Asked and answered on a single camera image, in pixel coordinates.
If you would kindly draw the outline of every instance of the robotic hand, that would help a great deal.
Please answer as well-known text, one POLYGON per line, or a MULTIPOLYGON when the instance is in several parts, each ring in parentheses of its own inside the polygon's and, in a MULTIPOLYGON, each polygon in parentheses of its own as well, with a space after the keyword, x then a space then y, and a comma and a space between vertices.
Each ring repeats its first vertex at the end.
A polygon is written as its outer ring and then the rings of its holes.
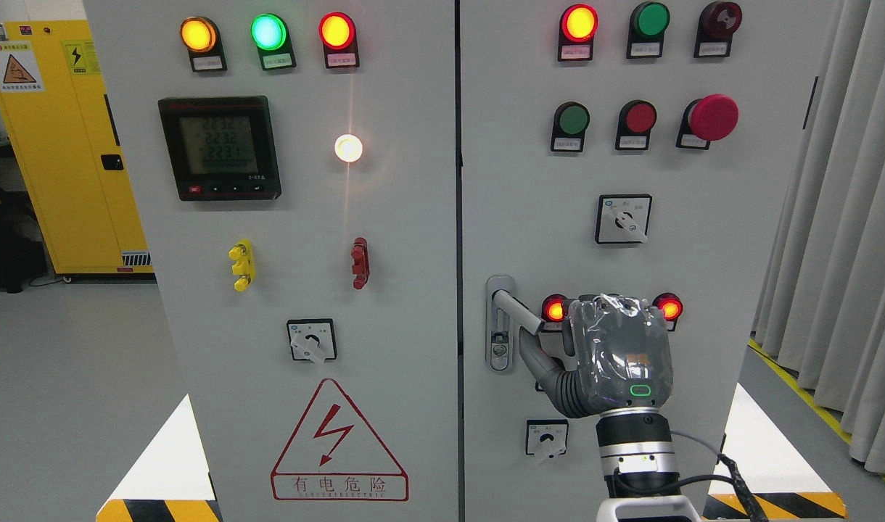
POLYGON ((583 295, 565 303, 565 371, 542 350, 538 336, 519 333, 519 354, 556 409, 578 419, 620 407, 661 407, 672 390, 672 359, 662 312, 645 301, 583 295))

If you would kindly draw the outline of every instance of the floor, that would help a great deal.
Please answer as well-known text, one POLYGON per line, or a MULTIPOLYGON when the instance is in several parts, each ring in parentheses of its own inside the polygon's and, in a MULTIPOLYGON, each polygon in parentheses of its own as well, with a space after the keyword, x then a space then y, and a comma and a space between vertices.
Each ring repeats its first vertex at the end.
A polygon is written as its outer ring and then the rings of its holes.
MULTIPOLYGON (((851 520, 885 521, 885 483, 751 350, 741 384, 725 453, 754 492, 833 490, 851 520)), ((155 285, 0 294, 0 522, 213 498, 206 466, 155 285)))

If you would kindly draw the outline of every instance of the high voltage warning sign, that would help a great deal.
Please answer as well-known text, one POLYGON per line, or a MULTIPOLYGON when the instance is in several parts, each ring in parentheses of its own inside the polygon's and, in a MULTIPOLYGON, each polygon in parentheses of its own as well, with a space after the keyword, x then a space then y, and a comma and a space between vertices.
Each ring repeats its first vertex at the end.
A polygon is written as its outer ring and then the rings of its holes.
POLYGON ((101 64, 94 51, 94 40, 62 40, 68 72, 72 74, 100 74, 101 64))
POLYGON ((29 42, 0 43, 0 92, 42 92, 42 75, 29 42))
POLYGON ((409 498, 407 473, 339 383, 324 379, 271 470, 279 501, 409 498))

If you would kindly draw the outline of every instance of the gray curtain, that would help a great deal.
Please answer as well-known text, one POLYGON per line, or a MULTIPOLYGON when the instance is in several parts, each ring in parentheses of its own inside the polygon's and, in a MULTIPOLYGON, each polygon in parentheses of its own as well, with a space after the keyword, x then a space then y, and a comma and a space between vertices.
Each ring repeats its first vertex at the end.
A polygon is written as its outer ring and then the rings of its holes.
POLYGON ((885 473, 885 0, 846 0, 839 20, 755 340, 885 473))

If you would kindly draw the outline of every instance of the meter display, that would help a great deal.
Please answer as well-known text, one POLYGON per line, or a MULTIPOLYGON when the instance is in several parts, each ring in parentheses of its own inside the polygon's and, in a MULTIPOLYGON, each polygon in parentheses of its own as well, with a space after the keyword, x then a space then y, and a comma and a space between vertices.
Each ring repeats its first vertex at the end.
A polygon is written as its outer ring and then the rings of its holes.
POLYGON ((158 102, 181 201, 281 195, 265 96, 158 102))

